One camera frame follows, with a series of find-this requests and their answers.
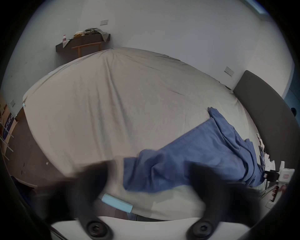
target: floor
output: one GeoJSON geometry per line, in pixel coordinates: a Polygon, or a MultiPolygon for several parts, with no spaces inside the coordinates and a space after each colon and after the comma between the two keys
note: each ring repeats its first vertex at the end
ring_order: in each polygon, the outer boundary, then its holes
{"type": "MultiPolygon", "coordinates": [[[[9,173],[26,183],[37,185],[37,188],[63,179],[64,176],[50,163],[35,142],[26,117],[17,120],[12,132],[14,138],[9,140],[13,152],[9,149],[6,151],[9,161],[5,159],[5,163],[9,173]]],[[[97,216],[128,219],[125,212],[103,203],[100,199],[94,203],[94,208],[97,216]]]]}

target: light blue strip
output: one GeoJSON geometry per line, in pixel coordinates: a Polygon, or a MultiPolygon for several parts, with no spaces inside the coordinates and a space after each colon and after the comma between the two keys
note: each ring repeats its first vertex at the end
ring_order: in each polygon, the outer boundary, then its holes
{"type": "Polygon", "coordinates": [[[131,204],[123,202],[115,197],[112,197],[112,196],[106,194],[106,193],[103,195],[101,200],[102,200],[102,202],[104,202],[114,208],[120,209],[121,211],[124,211],[124,212],[130,213],[132,210],[131,204]]]}

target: gray headboard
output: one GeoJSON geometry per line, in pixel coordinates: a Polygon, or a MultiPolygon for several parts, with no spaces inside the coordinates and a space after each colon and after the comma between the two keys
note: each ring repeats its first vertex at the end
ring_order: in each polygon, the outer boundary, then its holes
{"type": "Polygon", "coordinates": [[[276,170],[281,161],[296,168],[300,159],[300,127],[282,97],[265,81],[245,71],[233,90],[253,119],[276,170]]]}

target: beige bed sheet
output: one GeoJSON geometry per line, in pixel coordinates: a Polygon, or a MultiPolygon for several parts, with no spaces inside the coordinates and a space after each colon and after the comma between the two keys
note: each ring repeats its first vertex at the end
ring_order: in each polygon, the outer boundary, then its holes
{"type": "Polygon", "coordinates": [[[209,118],[216,108],[258,158],[257,128],[231,90],[177,59],[132,48],[109,49],[52,71],[24,95],[36,142],[66,176],[116,159],[106,192],[133,204],[145,217],[175,220],[201,216],[204,205],[191,187],[149,194],[122,186],[122,158],[160,149],[209,118]]]}

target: blue fabric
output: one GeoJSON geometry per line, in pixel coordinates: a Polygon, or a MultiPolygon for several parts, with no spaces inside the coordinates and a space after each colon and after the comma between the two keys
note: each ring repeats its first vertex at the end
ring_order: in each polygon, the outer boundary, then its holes
{"type": "Polygon", "coordinates": [[[225,181],[255,187],[263,183],[253,143],[239,136],[214,108],[209,120],[160,150],[143,150],[124,158],[123,186],[128,191],[155,193],[189,185],[189,166],[211,167],[225,181]]]}

